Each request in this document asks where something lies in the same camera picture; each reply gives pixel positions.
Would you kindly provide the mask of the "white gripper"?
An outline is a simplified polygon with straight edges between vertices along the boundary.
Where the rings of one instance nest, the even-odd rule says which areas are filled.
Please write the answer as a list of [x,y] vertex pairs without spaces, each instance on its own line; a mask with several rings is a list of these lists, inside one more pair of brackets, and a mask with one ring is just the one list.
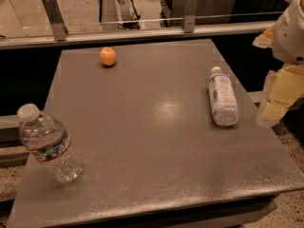
[[273,127],[304,93],[303,0],[293,0],[275,25],[255,38],[253,46],[273,47],[273,56],[289,63],[279,71],[270,70],[265,79],[256,123],[262,127]]

